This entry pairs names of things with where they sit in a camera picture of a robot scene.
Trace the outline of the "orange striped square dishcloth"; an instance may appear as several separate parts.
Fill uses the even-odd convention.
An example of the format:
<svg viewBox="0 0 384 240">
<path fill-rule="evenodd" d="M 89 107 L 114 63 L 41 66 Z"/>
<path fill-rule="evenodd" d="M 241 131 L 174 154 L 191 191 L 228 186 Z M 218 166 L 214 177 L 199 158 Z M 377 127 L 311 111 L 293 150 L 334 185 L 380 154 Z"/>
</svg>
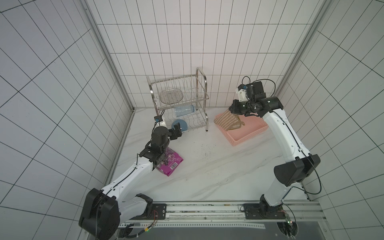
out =
<svg viewBox="0 0 384 240">
<path fill-rule="evenodd" d="M 245 125 L 245 123 L 240 120 L 238 115 L 232 114 L 229 110 L 226 110 L 221 115 L 216 116 L 214 123 L 225 131 L 240 129 Z"/>
</svg>

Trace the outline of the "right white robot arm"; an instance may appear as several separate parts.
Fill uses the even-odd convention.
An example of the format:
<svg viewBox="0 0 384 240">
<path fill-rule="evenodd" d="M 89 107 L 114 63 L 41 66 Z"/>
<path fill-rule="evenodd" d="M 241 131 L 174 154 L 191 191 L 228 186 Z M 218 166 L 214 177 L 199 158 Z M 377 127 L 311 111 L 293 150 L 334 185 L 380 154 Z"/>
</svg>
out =
<svg viewBox="0 0 384 240">
<path fill-rule="evenodd" d="M 316 171 L 321 162 L 320 157 L 311 154 L 300 141 L 277 97 L 251 98 L 245 102 L 233 100 L 229 110 L 236 115 L 262 118 L 282 149 L 285 163 L 274 167 L 275 179 L 260 198 L 258 212 L 266 218 L 282 208 L 283 199 L 292 188 L 295 188 L 295 183 L 301 183 Z"/>
</svg>

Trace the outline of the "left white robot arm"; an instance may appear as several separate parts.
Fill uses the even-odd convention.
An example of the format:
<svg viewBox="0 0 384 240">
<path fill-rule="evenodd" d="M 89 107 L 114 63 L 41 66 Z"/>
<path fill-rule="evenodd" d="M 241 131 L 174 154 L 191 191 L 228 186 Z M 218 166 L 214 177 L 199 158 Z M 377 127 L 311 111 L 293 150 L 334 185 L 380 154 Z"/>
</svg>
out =
<svg viewBox="0 0 384 240">
<path fill-rule="evenodd" d="M 108 240 L 123 222 L 132 218 L 147 219 L 155 216 L 153 199 L 137 194 L 127 200 L 127 196 L 165 160 L 170 141 L 181 136 L 180 124 L 168 129 L 164 122 L 156 123 L 151 140 L 137 154 L 136 162 L 109 185 L 88 192 L 79 226 L 97 240 Z"/>
</svg>

